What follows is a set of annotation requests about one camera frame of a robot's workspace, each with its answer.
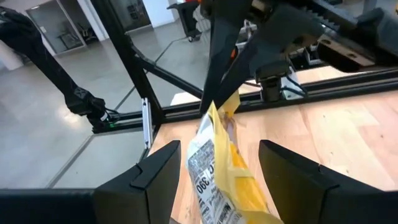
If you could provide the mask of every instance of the snack bag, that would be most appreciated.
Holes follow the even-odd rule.
[[[185,163],[198,196],[203,224],[282,223],[267,209],[266,198],[239,154],[232,116],[239,106],[234,93],[217,111],[202,117]]]

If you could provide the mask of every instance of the wooden tabletop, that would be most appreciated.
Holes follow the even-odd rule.
[[[302,72],[301,82],[347,74],[325,67]],[[177,96],[174,103],[185,102]],[[258,161],[259,141],[269,139],[337,172],[381,190],[398,189],[398,91],[295,105],[234,116],[238,147],[268,199],[277,210]],[[185,168],[186,150],[199,120],[163,124],[150,153],[171,140],[181,141],[180,182],[172,218],[179,223],[201,223],[197,197]]]

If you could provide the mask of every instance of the door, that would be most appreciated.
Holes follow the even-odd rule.
[[[43,3],[26,12],[55,53],[84,46],[57,1]]]

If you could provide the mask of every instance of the gray floor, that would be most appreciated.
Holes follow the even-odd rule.
[[[392,1],[379,2],[388,3],[392,9]],[[362,10],[359,6],[347,7],[353,13]],[[175,23],[131,36],[147,57],[156,60],[184,33]],[[62,55],[59,61],[79,85],[104,98],[109,108],[115,108],[133,87],[108,40]],[[207,63],[206,39],[175,41],[157,61],[200,88]],[[174,94],[182,92],[153,74],[148,77],[162,106],[168,106]],[[118,110],[140,110],[140,102],[137,91],[133,91]],[[140,132],[91,138],[91,125],[69,112],[61,93],[34,65],[0,73],[0,114],[0,188],[96,187],[133,166],[144,148]],[[87,147],[79,151],[84,143]],[[69,169],[59,175],[67,164]]]

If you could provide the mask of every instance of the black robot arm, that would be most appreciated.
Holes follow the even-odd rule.
[[[201,6],[211,21],[202,113],[211,101],[221,106],[251,75],[263,99],[267,90],[279,94],[281,77],[291,71],[289,55],[315,44],[319,59],[342,72],[398,67],[398,20],[380,8],[353,17],[322,0],[202,0]],[[228,66],[245,19],[257,31]]]
[[[0,7],[0,40],[26,55],[44,73],[62,92],[72,113],[87,115],[93,126],[102,126],[118,119],[115,112],[107,112],[103,99],[94,97],[72,80],[45,48],[40,32],[27,16]]]

